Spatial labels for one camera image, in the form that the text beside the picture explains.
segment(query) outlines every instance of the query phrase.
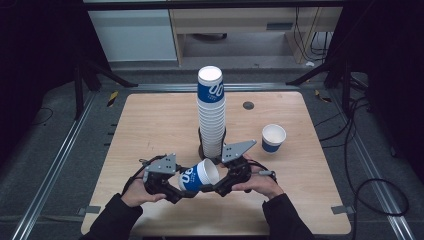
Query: person's hand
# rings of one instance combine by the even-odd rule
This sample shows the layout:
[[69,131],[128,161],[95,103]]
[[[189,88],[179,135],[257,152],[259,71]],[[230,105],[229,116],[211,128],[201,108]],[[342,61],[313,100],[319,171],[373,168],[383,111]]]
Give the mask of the person's hand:
[[[243,157],[246,158],[247,161],[252,160],[252,158],[247,154],[244,154]],[[271,177],[257,174],[263,169],[258,166],[252,166],[251,169],[252,175],[250,176],[249,181],[233,185],[233,191],[245,191],[252,189],[265,195],[269,200],[284,193],[283,189]]]
[[166,195],[163,193],[153,195],[148,193],[146,188],[144,188],[143,175],[144,170],[137,175],[137,178],[134,179],[132,184],[128,187],[128,190],[121,197],[122,201],[127,204],[128,207],[136,207],[145,202],[157,202],[166,198]]

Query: cup with blue band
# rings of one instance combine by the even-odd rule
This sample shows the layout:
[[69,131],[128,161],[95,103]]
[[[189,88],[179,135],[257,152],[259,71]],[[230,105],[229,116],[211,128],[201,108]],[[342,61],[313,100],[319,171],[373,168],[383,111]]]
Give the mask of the cup with blue band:
[[266,125],[262,129],[263,150],[270,154],[277,152],[286,137],[286,131],[281,126],[277,124]]
[[214,159],[221,153],[225,131],[225,92],[219,68],[206,66],[199,70],[197,105],[203,154]]
[[216,184],[219,181],[219,172],[215,164],[205,158],[192,168],[181,173],[178,184],[183,191],[200,191],[200,187],[207,184]]

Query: dark background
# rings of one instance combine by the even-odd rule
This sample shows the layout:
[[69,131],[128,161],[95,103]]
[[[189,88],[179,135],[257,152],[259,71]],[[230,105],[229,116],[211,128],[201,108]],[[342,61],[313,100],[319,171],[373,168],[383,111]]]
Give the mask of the dark background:
[[[423,180],[423,1],[372,1],[368,9],[369,2],[344,8],[328,57],[341,59],[327,85],[341,80],[345,58],[353,71],[367,73],[367,96],[387,138]],[[79,59],[110,68],[86,12],[54,10],[55,2],[46,0],[0,3],[1,165],[28,130],[44,94],[73,80]]]

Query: metal gripper jaw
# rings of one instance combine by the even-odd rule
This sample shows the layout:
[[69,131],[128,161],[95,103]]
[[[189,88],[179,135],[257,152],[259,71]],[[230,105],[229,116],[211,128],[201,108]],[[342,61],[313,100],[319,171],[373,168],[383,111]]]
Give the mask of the metal gripper jaw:
[[147,182],[149,173],[161,173],[174,176],[177,171],[177,157],[175,153],[169,154],[159,160],[154,161],[145,168],[143,181]]
[[256,140],[252,139],[250,141],[239,142],[226,144],[222,148],[222,163],[224,165],[228,164],[231,161],[239,159],[256,144]]

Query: sleeve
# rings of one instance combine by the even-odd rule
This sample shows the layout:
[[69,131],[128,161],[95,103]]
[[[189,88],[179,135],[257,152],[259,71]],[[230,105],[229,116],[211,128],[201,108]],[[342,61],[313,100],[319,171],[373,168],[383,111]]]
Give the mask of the sleeve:
[[143,209],[140,206],[128,207],[121,200],[121,195],[116,194],[91,225],[90,231],[80,240],[127,240],[132,227],[142,214]]
[[264,202],[262,209],[270,228],[269,240],[315,239],[286,194]]

